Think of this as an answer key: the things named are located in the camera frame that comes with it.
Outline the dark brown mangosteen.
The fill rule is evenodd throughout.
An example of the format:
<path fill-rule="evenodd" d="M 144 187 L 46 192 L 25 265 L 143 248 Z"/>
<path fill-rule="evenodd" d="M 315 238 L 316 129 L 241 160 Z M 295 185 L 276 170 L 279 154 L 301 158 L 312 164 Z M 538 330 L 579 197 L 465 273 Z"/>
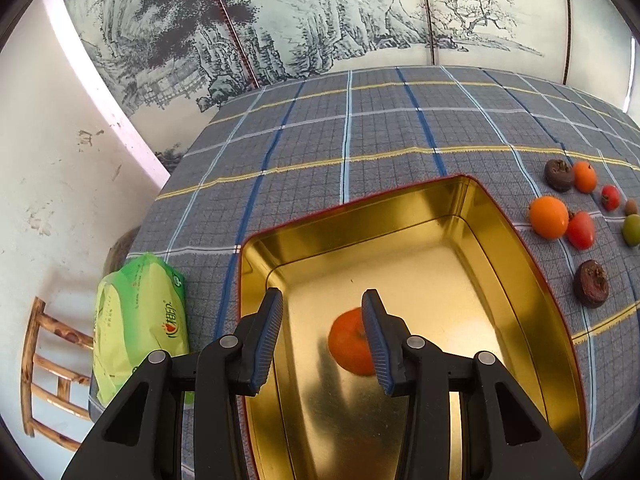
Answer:
<path fill-rule="evenodd" d="M 608 300 L 608 276 L 596 260 L 584 261 L 574 274 L 573 290 L 577 300 L 585 307 L 597 309 Z"/>

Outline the orange mandarin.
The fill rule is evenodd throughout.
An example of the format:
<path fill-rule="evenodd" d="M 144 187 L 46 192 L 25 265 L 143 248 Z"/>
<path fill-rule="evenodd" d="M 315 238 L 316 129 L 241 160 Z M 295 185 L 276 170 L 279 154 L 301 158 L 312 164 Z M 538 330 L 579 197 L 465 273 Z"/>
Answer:
<path fill-rule="evenodd" d="M 339 315 L 329 331 L 328 348 L 337 364 L 357 376 L 373 376 L 374 364 L 360 308 Z"/>

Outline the large orange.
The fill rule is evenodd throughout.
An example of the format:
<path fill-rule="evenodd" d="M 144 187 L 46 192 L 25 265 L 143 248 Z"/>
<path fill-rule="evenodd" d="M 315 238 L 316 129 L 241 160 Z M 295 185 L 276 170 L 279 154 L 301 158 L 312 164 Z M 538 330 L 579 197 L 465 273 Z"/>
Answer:
<path fill-rule="evenodd" d="M 535 198 L 529 204 L 528 218 L 533 230 L 546 240 L 561 238 L 568 227 L 568 210 L 553 196 Z"/>

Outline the green tomato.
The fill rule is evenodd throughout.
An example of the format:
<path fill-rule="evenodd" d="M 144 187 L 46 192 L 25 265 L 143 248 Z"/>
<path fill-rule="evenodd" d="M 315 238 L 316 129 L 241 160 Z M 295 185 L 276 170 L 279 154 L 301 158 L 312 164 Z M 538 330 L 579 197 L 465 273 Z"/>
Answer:
<path fill-rule="evenodd" d="M 637 247 L 640 245 L 640 216 L 638 214 L 628 214 L 623 222 L 622 235 L 627 246 Z"/>

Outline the small red tomato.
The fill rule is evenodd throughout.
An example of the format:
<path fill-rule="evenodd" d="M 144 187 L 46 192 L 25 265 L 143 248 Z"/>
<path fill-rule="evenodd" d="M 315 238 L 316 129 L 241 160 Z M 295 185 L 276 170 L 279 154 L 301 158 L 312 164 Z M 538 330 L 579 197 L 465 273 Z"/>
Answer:
<path fill-rule="evenodd" d="M 620 191 L 615 185 L 605 185 L 601 190 L 601 204 L 605 211 L 614 211 L 620 206 Z"/>

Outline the small brown fruit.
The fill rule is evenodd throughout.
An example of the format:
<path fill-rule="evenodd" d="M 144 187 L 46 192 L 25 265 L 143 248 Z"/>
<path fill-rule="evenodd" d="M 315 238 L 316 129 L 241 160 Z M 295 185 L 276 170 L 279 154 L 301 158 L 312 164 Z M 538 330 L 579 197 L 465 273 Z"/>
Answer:
<path fill-rule="evenodd" d="M 632 214 L 638 214 L 638 204 L 635 200 L 633 200 L 632 198 L 630 198 L 629 200 L 626 201 L 625 207 L 624 207 L 624 214 L 626 214 L 626 216 L 631 216 Z"/>

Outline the small orange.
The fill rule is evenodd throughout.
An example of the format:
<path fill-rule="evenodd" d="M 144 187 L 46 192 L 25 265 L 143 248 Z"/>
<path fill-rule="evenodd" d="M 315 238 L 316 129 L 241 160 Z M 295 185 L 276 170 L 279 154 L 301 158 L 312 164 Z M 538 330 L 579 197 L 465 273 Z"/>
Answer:
<path fill-rule="evenodd" d="M 586 160 L 578 160 L 574 163 L 574 187 L 584 194 L 592 193 L 598 184 L 596 170 Z"/>

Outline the wooden chair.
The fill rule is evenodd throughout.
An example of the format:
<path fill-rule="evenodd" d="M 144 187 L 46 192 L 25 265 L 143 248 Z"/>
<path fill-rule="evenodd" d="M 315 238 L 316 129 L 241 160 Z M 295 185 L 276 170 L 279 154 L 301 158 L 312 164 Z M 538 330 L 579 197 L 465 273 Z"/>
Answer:
<path fill-rule="evenodd" d="M 93 339 L 81 330 L 47 314 L 46 307 L 46 302 L 35 296 L 26 325 L 20 368 L 23 430 L 27 437 L 33 438 L 40 434 L 61 448 L 75 453 L 80 447 L 80 442 L 39 420 L 34 415 L 32 404 L 38 399 L 65 414 L 90 422 L 88 408 L 83 408 L 72 400 L 72 388 L 89 387 L 91 379 L 86 373 L 43 356 L 38 350 L 38 340 L 40 333 L 45 332 L 60 341 L 66 341 L 71 346 L 91 352 Z"/>

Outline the green tissue pack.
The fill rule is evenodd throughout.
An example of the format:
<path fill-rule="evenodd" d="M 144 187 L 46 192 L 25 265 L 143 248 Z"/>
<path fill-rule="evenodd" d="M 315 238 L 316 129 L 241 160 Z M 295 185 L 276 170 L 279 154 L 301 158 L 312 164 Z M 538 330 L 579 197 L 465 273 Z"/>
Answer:
<path fill-rule="evenodd" d="M 92 358 L 99 404 L 107 406 L 151 352 L 190 352 L 185 302 L 182 274 L 150 252 L 100 281 Z"/>

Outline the round woven stool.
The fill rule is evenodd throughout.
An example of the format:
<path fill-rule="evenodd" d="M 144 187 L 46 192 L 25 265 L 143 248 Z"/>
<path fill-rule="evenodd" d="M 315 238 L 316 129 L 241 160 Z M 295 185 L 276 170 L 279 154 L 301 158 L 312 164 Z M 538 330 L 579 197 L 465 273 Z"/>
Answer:
<path fill-rule="evenodd" d="M 116 240 L 115 244 L 107 253 L 103 266 L 104 276 L 118 271 L 125 264 L 128 252 L 130 251 L 132 244 L 134 244 L 134 240 L 136 239 L 139 231 L 140 228 L 137 226 L 125 234 L 122 234 L 122 236 Z"/>

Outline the gold metal tray red rim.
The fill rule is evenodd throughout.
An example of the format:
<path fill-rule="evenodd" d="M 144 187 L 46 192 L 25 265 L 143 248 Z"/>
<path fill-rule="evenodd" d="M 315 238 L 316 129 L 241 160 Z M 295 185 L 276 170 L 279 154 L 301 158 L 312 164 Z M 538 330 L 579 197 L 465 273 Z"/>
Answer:
<path fill-rule="evenodd" d="M 368 289 L 411 333 L 458 356 L 493 353 L 565 446 L 587 456 L 577 358 L 544 274 L 486 188 L 454 176 L 398 188 L 250 237 L 239 303 L 270 287 L 283 321 L 266 384 L 246 403 L 261 479 L 390 479 L 407 403 L 332 358 L 333 322 Z"/>

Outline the dark mangosteen far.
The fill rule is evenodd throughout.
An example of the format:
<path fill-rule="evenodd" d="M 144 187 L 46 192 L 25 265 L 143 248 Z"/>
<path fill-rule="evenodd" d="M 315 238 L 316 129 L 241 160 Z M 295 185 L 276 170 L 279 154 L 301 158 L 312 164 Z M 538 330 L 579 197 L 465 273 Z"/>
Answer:
<path fill-rule="evenodd" d="M 574 186 L 574 171 L 564 159 L 549 159 L 544 165 L 547 184 L 559 193 L 565 193 Z"/>

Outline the grey plaid tablecloth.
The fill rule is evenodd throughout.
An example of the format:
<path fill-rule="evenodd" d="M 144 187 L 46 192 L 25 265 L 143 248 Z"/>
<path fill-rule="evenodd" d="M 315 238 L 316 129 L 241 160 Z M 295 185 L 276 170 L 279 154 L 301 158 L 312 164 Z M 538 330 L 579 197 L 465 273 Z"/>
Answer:
<path fill-rule="evenodd" d="M 599 309 L 578 304 L 570 270 L 579 252 L 547 244 L 526 220 L 549 192 L 549 158 L 586 160 L 600 184 L 639 195 L 639 128 L 608 104 L 500 70 L 404 67 L 356 70 L 244 94 L 218 110 L 153 203 L 126 261 L 164 258 L 186 278 L 192 348 L 230 328 L 234 272 L 255 232 L 390 188 L 470 174 L 520 231 L 549 281 L 574 340 L 587 402 L 594 477 L 617 465 L 639 431 L 639 253 L 623 215 L 598 194 L 570 192 L 591 214 L 589 257 L 608 272 Z"/>

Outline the landscape painted folding screen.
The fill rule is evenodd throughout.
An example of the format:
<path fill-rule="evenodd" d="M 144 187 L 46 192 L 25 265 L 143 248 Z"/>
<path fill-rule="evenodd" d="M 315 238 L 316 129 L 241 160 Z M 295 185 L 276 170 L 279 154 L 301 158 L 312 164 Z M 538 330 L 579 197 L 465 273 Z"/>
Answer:
<path fill-rule="evenodd" d="M 639 119 L 639 36 L 611 0 L 63 0 L 152 151 L 181 154 L 218 108 L 281 81 L 390 65 L 510 70 Z"/>

